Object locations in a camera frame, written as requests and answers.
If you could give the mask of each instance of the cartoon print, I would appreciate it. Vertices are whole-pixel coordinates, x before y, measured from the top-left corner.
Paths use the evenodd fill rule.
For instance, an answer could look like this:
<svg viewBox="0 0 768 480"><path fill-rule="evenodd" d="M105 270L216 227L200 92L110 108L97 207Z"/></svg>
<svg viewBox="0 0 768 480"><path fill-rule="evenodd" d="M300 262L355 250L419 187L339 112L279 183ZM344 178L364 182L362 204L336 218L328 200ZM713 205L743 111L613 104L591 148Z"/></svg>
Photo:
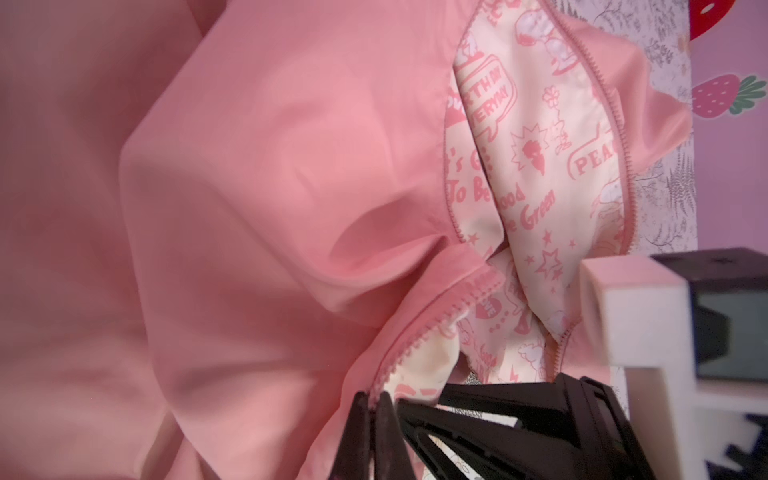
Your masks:
<svg viewBox="0 0 768 480"><path fill-rule="evenodd" d="M595 129L594 138L576 148L568 155L568 176L572 180L608 163L615 155L617 139L610 136L612 130L603 131L600 124Z"/></svg>
<svg viewBox="0 0 768 480"><path fill-rule="evenodd" d="M520 357L531 364L531 368L536 372L538 380L544 381L547 372L544 366L544 344L541 341L537 343L524 343L518 348Z"/></svg>
<svg viewBox="0 0 768 480"><path fill-rule="evenodd" d="M445 108L445 128L460 124L466 119L467 114L464 112L462 97L451 88L451 92L448 95L448 105Z"/></svg>
<svg viewBox="0 0 768 480"><path fill-rule="evenodd" d="M488 23L496 26L498 25L498 21L502 18L502 13L505 11L502 4L507 8L517 8L521 3L522 0L483 0L480 9L488 13L488 16L486 17Z"/></svg>
<svg viewBox="0 0 768 480"><path fill-rule="evenodd" d="M755 100L766 96L765 81L755 81L751 75L739 81L734 74L721 75L695 86L694 113L702 118L717 118L729 111L732 115L742 114L755 106Z"/></svg>
<svg viewBox="0 0 768 480"><path fill-rule="evenodd" d="M534 270L534 273L543 273L544 278L547 279L549 273L553 273L563 263L558 259L558 249L554 249L551 252L546 250L541 251L541 265Z"/></svg>
<svg viewBox="0 0 768 480"><path fill-rule="evenodd" d="M499 123L518 100L518 89L504 65L497 56L489 55L461 79L458 89L472 134L479 138L488 132L487 141L492 142L498 134Z"/></svg>
<svg viewBox="0 0 768 480"><path fill-rule="evenodd" d="M538 124L530 129L523 127L522 136L512 134L512 148L511 162L518 166L518 170L525 168L525 164L521 162L521 157L525 157L530 161L531 166L544 176L544 150L549 148L546 128L542 129Z"/></svg>
<svg viewBox="0 0 768 480"><path fill-rule="evenodd" d="M571 141L568 140L568 133L565 131L565 121L558 120L554 122L550 127L550 131L552 132L552 140L557 144L554 148L556 154L573 147Z"/></svg>
<svg viewBox="0 0 768 480"><path fill-rule="evenodd" d="M568 133L565 131L565 121L560 119L560 91L554 85L545 87L541 99L557 114L557 118L552 123L552 126L549 127L549 131L551 133L552 141L556 144L554 152L559 154L563 150L573 146L568 140Z"/></svg>
<svg viewBox="0 0 768 480"><path fill-rule="evenodd" d="M544 89L544 94L541 99L549 106L549 108L556 108L560 103L560 91L552 85Z"/></svg>
<svg viewBox="0 0 768 480"><path fill-rule="evenodd" d="M520 335L528 335L531 332L531 322L533 321L533 312L526 307L525 312L520 315L517 326L514 328L515 333Z"/></svg>
<svg viewBox="0 0 768 480"><path fill-rule="evenodd" d="M553 75L562 75L578 63L578 57L568 44L553 35L554 24L547 12L541 8L520 15L515 24L515 31L520 45L532 47L538 42L544 43L547 53L552 57L552 64L555 65Z"/></svg>
<svg viewBox="0 0 768 480"><path fill-rule="evenodd" d="M456 58L454 65L459 70L468 63L472 63L483 57L483 52L478 49L478 43L475 41L475 37L471 32L467 32L464 35L461 43L458 44L458 51L456 52Z"/></svg>
<svg viewBox="0 0 768 480"><path fill-rule="evenodd" d="M502 303L491 295L475 306L475 316L479 319L492 319L502 311Z"/></svg>
<svg viewBox="0 0 768 480"><path fill-rule="evenodd" d="M507 297L507 301L515 307L512 310L512 315L517 316L520 315L525 306L528 305L528 301L525 298L525 292L520 286L520 280L518 280L518 271L515 267L514 260L509 260L506 274L507 283L504 285L504 295Z"/></svg>
<svg viewBox="0 0 768 480"><path fill-rule="evenodd" d="M600 190L600 194L592 202L592 212L589 217L592 218L599 210L598 218L604 219L610 214L621 212L621 177L616 177L609 181Z"/></svg>

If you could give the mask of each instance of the strawberry decal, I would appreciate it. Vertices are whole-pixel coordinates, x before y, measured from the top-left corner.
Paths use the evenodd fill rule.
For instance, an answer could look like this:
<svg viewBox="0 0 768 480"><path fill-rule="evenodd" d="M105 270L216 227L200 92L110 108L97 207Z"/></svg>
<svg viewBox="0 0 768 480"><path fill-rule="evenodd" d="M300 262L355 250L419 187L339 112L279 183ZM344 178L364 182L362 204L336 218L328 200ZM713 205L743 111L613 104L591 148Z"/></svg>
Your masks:
<svg viewBox="0 0 768 480"><path fill-rule="evenodd" d="M690 39L704 34L723 19L736 0L690 0Z"/></svg>
<svg viewBox="0 0 768 480"><path fill-rule="evenodd" d="M721 75L694 87L694 113L702 118L715 118L729 111L741 114L755 106L755 100L766 96L765 81L751 75L739 81L734 74Z"/></svg>

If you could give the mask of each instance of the star print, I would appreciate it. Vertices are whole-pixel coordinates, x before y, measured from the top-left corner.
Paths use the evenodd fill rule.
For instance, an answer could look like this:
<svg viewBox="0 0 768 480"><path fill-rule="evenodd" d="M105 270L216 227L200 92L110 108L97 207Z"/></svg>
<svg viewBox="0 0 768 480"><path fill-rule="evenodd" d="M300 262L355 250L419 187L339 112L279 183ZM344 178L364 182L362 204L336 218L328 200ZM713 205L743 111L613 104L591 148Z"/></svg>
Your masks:
<svg viewBox="0 0 768 480"><path fill-rule="evenodd" d="M539 268L535 271L535 273L543 273L544 278L549 278L549 273L554 271L556 268L558 268L563 263L558 259L558 249L554 249L551 252L542 250L541 251L541 260L542 263L539 266Z"/></svg>

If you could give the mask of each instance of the purple wall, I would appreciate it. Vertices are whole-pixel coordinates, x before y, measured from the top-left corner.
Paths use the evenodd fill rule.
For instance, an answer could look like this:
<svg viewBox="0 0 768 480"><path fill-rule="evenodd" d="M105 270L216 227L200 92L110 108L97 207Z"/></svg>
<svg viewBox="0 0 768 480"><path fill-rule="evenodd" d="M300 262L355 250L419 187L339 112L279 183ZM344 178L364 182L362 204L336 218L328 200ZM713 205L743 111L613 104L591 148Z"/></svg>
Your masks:
<svg viewBox="0 0 768 480"><path fill-rule="evenodd" d="M691 63L694 97L698 85L724 74L768 80L768 2L737 0L723 20L691 42ZM702 89L700 101L711 87ZM754 108L712 119L694 115L700 249L768 252L768 98L743 90L741 98L752 98Z"/></svg>

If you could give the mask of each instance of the pink fabric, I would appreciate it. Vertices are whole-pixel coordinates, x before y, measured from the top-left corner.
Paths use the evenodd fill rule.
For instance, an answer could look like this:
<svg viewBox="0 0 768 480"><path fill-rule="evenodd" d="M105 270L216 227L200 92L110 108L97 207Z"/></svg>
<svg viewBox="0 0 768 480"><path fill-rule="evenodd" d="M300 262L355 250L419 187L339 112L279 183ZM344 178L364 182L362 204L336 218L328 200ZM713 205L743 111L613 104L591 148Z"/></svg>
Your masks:
<svg viewBox="0 0 768 480"><path fill-rule="evenodd" d="M239 0L200 43L221 2L3 2L0 473L327 475L352 394L502 281L445 199L475 6ZM687 134L606 75L635 159Z"/></svg>
<svg viewBox="0 0 768 480"><path fill-rule="evenodd" d="M630 153L628 170L645 172L688 137L693 123L690 109L650 87L650 64L636 45L575 18L558 17L591 54L609 90L608 100L620 108L616 121L624 129ZM610 379L608 367L595 354L581 323L562 348L558 363L555 368L576 378Z"/></svg>

